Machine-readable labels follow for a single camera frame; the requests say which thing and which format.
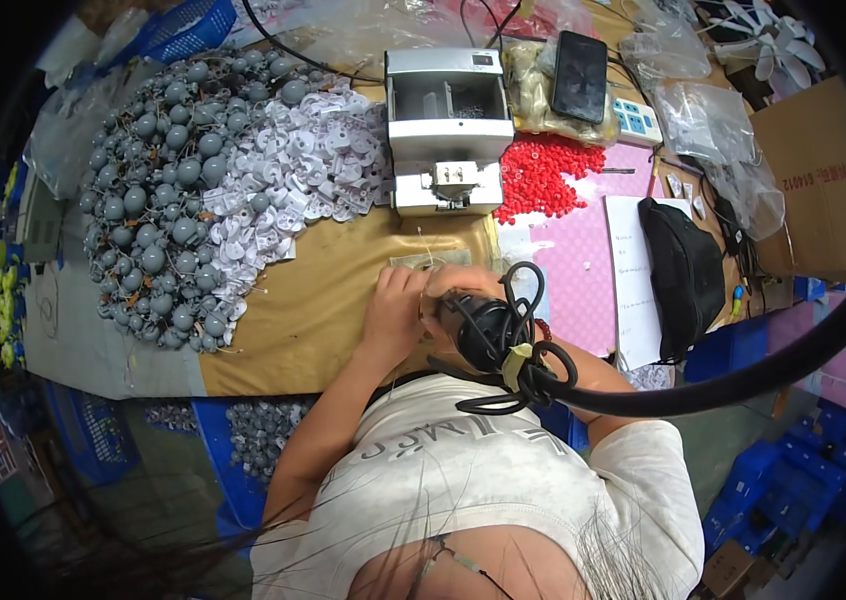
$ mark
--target phone screen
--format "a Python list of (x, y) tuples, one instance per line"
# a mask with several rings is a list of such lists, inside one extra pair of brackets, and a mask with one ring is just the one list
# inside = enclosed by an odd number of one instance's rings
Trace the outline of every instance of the phone screen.
[(605, 102), (606, 44), (579, 33), (561, 31), (549, 106), (554, 113), (602, 123)]

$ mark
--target floor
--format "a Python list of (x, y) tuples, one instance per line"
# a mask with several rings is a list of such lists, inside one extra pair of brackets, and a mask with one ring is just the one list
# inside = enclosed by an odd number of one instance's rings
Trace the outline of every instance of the floor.
[[(791, 390), (779, 418), (770, 414), (775, 393), (745, 405), (671, 418), (683, 437), (684, 455), (697, 507), (709, 509), (729, 474), (733, 460), (755, 440), (774, 440), (809, 412), (815, 396)], [(93, 496), (117, 527), (146, 544), (197, 543), (216, 537), (215, 512), (223, 495), (215, 483), (202, 440), (147, 424), (141, 402), (124, 404), (141, 464), (117, 485), (100, 487)], [(248, 560), (227, 559), (207, 580), (213, 597), (248, 598)]]

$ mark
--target white power strip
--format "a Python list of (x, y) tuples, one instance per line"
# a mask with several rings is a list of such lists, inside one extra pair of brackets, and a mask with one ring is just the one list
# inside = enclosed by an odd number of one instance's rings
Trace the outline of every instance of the white power strip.
[(620, 119), (620, 140), (636, 146), (655, 146), (663, 143), (663, 133), (656, 113), (646, 104), (617, 100), (613, 112)]

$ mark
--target white t-shirt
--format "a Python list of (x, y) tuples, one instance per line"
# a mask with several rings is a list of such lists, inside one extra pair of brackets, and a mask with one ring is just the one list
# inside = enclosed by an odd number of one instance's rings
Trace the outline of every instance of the white t-shirt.
[(586, 464), (528, 409), (482, 416), (454, 407), (500, 393), (438, 374), (378, 400), (359, 422), (356, 449), (320, 487), (309, 522), (257, 540), (254, 600), (346, 598), (358, 570), (393, 540), (490, 525), (547, 536), (583, 581), (592, 561), (581, 551), (596, 539), (623, 541), (663, 597), (686, 598), (702, 573), (703, 534), (676, 428), (624, 426)]

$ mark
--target black bag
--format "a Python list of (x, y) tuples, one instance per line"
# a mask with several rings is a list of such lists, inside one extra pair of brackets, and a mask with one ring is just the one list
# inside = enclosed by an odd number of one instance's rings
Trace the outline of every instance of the black bag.
[(713, 236), (679, 208), (653, 198), (639, 203), (660, 317), (660, 358), (678, 363), (726, 304), (722, 252)]

